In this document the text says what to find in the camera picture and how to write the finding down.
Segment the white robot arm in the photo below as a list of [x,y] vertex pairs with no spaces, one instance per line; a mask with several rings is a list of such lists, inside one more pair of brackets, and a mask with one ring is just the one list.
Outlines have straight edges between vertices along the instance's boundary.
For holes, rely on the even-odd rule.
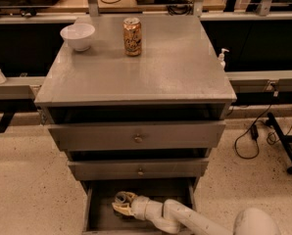
[[177,234],[180,227],[185,226],[195,235],[281,235],[270,215],[255,208],[241,211],[230,231],[173,199],[160,203],[132,192],[120,191],[112,207],[123,215],[148,220],[169,234]]

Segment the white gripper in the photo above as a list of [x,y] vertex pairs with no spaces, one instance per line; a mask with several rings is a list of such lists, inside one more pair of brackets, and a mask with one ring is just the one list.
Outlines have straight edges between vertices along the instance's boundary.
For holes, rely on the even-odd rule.
[[163,204],[132,192],[122,192],[121,203],[112,203],[116,212],[139,220],[155,220],[163,216]]

